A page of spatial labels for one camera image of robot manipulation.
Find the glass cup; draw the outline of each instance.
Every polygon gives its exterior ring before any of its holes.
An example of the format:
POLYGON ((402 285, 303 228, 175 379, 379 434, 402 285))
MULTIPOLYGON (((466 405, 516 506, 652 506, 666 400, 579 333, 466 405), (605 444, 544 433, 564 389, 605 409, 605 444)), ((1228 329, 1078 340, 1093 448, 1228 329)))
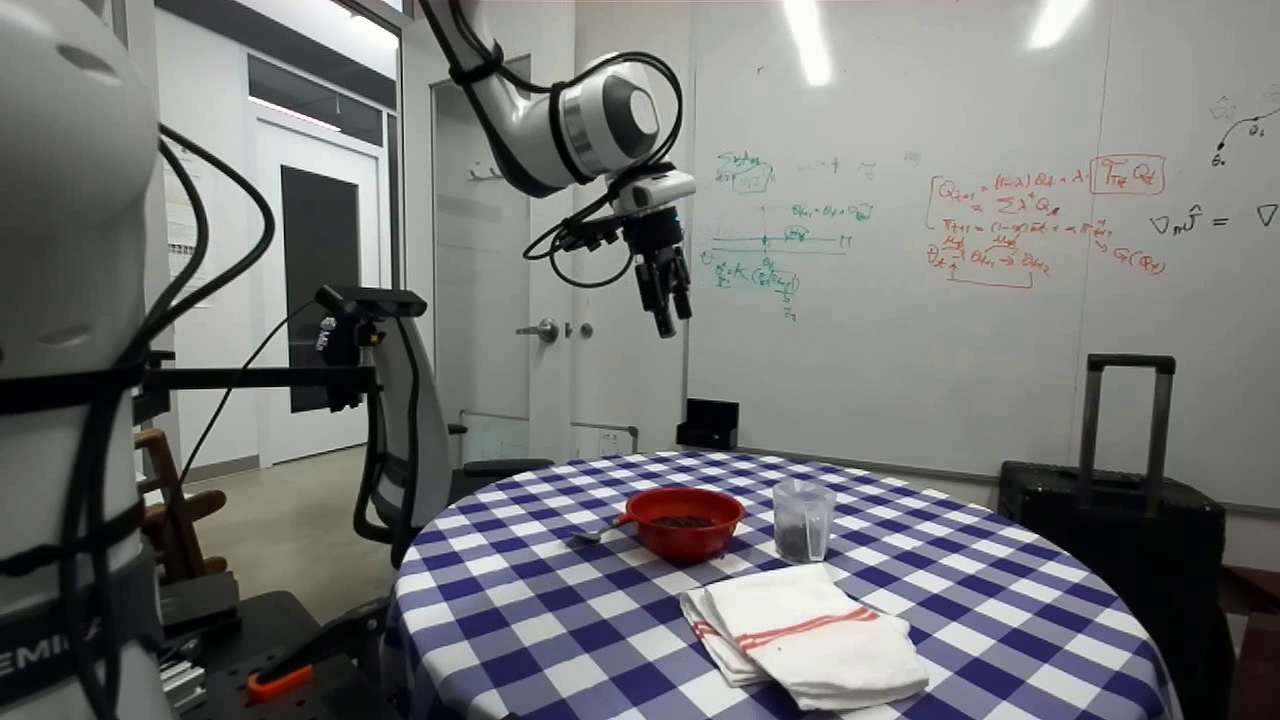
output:
POLYGON ((788 564, 816 564, 829 557, 835 496, 816 480, 772 485, 772 536, 788 564))

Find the luggage handle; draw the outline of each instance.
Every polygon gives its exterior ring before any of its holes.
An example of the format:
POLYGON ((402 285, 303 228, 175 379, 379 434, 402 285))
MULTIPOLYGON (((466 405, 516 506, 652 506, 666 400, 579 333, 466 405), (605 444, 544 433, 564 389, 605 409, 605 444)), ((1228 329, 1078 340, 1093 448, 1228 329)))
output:
POLYGON ((1083 434, 1079 434, 1079 504, 1093 504, 1093 462, 1098 462, 1098 424, 1104 397, 1104 369, 1152 369, 1157 400, 1152 400, 1152 448, 1150 448, 1150 517, 1162 506, 1163 487, 1163 453, 1169 453, 1169 400, 1173 400, 1173 357, 1133 357, 1133 351, 1093 351, 1087 357, 1087 389, 1083 389, 1083 434))

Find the fluorescent light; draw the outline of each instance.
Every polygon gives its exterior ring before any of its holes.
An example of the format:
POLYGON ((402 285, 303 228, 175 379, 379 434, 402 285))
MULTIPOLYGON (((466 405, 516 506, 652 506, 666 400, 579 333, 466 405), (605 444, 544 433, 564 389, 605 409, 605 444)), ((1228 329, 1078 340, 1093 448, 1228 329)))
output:
POLYGON ((819 0, 785 0, 802 73, 812 86, 833 83, 833 50, 824 30, 819 0))
POLYGON ((1038 29, 1030 48, 1054 48, 1067 37, 1067 29, 1083 15, 1087 0, 1040 0, 1038 29))

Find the floor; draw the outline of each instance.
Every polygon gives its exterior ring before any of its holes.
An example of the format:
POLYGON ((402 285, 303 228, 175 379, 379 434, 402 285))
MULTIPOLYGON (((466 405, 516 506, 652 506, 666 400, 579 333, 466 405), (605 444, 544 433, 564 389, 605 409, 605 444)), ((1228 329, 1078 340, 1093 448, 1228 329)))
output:
POLYGON ((241 597, 293 593, 322 624, 397 583, 390 548, 351 533, 366 453, 191 480, 228 493, 199 519, 204 557, 224 557, 241 597))

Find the napkin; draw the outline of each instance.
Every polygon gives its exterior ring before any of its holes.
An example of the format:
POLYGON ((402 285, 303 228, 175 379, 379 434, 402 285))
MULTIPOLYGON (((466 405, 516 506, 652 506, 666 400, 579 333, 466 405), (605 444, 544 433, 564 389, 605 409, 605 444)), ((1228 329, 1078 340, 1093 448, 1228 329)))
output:
POLYGON ((909 624, 849 598, 829 564, 722 578, 688 593, 683 606, 706 620, 706 648, 724 676, 744 683, 764 673, 803 713, 876 708, 927 683, 909 624))

